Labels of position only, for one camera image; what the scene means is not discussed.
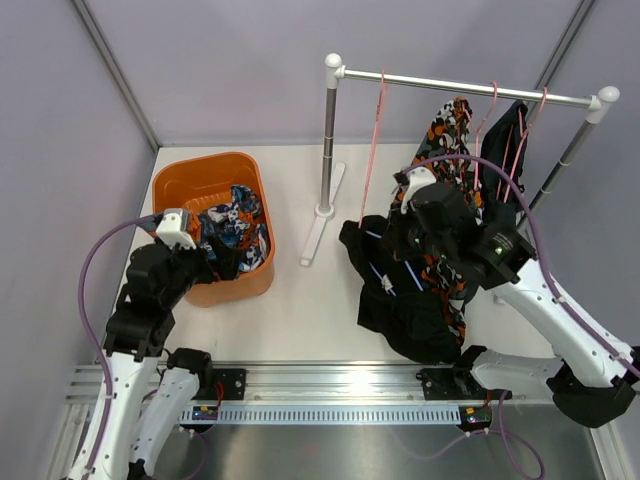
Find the blue orange patterned shorts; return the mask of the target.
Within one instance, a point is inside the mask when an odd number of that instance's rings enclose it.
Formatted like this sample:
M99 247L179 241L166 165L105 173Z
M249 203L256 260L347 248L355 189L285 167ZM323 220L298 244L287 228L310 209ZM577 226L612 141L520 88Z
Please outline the blue orange patterned shorts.
M244 251L239 275L250 273L260 267L270 252L268 229L261 220L264 213L260 197L249 186L234 184L229 188L231 200L215 203L206 200L204 206L183 208L190 212L189 233L208 261L210 247L208 238L220 238L227 246ZM162 213L142 220L139 227L149 234L157 244L164 245L156 236Z

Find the blue wire hanger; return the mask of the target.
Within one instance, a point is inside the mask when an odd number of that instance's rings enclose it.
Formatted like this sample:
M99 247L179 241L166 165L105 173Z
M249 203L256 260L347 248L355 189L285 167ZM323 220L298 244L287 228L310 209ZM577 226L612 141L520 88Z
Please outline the blue wire hanger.
M423 282L413 265L408 260L395 260L383 244L381 234L365 230L364 254L368 268L386 295L397 297L424 291Z

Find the black shorts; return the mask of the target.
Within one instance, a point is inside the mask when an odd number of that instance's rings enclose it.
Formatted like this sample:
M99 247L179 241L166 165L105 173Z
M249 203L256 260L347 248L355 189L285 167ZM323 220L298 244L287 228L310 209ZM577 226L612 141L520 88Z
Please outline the black shorts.
M365 230L383 235L387 220L379 215L366 216L362 225L347 220L339 233L349 260L363 280L357 324L382 335L392 350L420 364L450 364L461 356L441 314L442 301L426 291L397 297L386 295L368 268L364 254ZM418 258L408 260L418 273Z

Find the pink wire hanger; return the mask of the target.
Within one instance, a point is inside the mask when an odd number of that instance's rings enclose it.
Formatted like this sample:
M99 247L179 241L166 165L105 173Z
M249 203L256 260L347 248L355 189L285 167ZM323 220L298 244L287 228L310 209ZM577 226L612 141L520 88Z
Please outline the pink wire hanger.
M360 207L359 225L362 225L362 222L365 216L366 204L367 204L367 199L368 199L369 189L371 184L371 177L373 174L374 162L376 157L376 150L378 146L380 124L381 124L381 119L384 112L386 93L387 93L387 85L386 85L386 79L385 79L385 72L382 72L380 83L379 83L379 95L378 95L378 101L376 105L375 121L374 121L372 139L371 139L371 144L369 149L369 157L367 162L363 196L362 196L361 207Z

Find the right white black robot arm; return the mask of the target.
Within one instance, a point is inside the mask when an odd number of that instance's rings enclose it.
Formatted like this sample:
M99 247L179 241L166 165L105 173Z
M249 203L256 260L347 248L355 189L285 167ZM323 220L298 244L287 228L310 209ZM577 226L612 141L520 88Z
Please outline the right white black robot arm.
M410 182L389 211L385 233L401 258L432 254L522 315L553 348L547 359L469 347L456 361L454 388L474 397L508 390L549 399L568 418L597 428L636 397L639 350L602 327L553 279L540 249L511 218L477 220L462 193L435 180Z

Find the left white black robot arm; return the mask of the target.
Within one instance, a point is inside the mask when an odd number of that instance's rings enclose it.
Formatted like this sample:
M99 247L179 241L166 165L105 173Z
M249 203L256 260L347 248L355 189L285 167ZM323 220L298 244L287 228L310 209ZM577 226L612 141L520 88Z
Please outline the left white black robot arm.
M214 366L209 353L181 347L148 392L174 307L195 285L225 279L223 267L199 248L161 242L135 250L100 349L103 381L70 479L150 479L174 425L192 400L210 403L202 420L217 418L223 401L241 400L243 369Z

